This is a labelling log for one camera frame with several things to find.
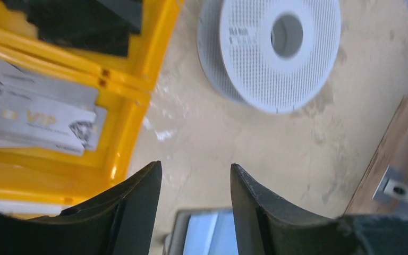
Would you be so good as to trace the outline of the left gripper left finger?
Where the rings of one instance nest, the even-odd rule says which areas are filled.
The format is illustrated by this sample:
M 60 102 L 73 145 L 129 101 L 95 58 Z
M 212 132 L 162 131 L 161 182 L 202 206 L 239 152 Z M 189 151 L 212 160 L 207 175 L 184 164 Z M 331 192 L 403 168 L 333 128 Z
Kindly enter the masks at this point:
M 55 217 L 0 213 L 0 254 L 148 254 L 161 184 L 153 161 Z

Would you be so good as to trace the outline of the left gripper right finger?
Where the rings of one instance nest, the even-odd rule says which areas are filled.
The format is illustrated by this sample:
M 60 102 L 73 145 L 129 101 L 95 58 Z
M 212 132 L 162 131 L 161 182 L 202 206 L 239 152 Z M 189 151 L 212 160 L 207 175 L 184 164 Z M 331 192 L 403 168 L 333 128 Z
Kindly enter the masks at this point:
M 287 201 L 239 164 L 230 178 L 239 254 L 408 254 L 408 215 L 331 219 Z

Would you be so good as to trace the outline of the grey card holder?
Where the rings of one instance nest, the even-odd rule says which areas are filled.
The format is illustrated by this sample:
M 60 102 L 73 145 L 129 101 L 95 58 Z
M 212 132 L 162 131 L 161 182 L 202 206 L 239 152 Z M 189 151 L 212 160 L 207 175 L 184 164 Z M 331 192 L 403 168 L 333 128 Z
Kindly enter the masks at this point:
M 238 254 L 229 208 L 181 209 L 164 239 L 163 254 Z

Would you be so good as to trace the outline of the silver VIP credit card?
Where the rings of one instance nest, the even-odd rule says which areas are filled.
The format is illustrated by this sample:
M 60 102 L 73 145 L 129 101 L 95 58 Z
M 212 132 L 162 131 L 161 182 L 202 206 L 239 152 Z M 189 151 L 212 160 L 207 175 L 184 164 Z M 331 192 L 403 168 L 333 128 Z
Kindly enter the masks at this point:
M 40 147 L 83 155 L 93 134 L 97 93 L 50 98 L 26 90 L 0 95 L 0 149 Z

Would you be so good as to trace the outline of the white filament spool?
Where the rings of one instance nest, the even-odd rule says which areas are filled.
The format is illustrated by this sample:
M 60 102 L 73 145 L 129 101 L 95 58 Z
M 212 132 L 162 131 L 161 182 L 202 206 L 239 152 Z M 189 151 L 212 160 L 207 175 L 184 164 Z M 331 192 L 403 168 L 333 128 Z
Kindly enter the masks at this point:
M 305 106 L 323 88 L 341 39 L 338 1 L 204 1 L 197 50 L 225 98 L 272 114 Z

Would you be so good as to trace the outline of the white cards in yellow bin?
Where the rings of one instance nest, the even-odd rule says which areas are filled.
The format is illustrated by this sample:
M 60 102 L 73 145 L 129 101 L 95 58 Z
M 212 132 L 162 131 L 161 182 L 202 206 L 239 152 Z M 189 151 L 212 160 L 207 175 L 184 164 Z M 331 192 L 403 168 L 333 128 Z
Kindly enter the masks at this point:
M 107 110 L 95 105 L 98 90 L 66 80 L 51 78 L 0 59 L 0 89 L 10 85 L 63 103 L 80 107 L 97 114 L 91 131 L 81 129 L 79 136 L 86 150 L 97 149 Z

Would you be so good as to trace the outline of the brown wooden board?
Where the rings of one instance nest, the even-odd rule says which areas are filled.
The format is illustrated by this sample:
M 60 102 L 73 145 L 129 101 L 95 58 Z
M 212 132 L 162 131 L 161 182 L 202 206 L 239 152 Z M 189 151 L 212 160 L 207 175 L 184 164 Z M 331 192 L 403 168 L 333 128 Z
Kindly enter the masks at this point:
M 397 199 L 384 204 L 373 198 L 389 166 L 398 171 L 402 182 L 408 181 L 408 95 L 402 98 L 345 214 L 384 214 L 397 208 Z

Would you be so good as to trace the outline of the black item in bin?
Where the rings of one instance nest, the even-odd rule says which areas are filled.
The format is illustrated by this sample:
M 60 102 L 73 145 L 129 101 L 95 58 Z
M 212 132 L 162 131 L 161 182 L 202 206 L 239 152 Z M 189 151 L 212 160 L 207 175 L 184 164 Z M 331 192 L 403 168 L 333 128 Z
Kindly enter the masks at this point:
M 60 47 L 128 57 L 130 35 L 142 29 L 143 2 L 132 0 L 4 1 L 38 29 L 38 39 Z

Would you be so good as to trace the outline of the yellow plastic bin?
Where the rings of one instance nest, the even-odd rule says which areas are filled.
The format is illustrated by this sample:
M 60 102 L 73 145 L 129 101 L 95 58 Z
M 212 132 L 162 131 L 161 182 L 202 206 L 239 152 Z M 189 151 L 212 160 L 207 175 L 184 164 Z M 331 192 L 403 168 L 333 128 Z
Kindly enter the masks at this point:
M 141 35 L 127 58 L 41 42 L 22 13 L 0 1 L 0 59 L 99 90 L 107 109 L 95 151 L 73 156 L 41 148 L 0 149 L 0 199 L 81 203 L 124 181 L 142 120 L 183 1 L 144 1 Z

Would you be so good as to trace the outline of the metal mounting bracket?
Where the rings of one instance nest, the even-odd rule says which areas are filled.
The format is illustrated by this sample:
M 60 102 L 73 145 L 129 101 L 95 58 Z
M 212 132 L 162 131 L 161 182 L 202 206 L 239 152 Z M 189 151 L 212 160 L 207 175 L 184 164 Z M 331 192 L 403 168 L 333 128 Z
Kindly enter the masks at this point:
M 408 204 L 408 182 L 404 182 L 402 172 L 389 165 L 372 196 L 372 200 L 389 205 L 393 199 Z

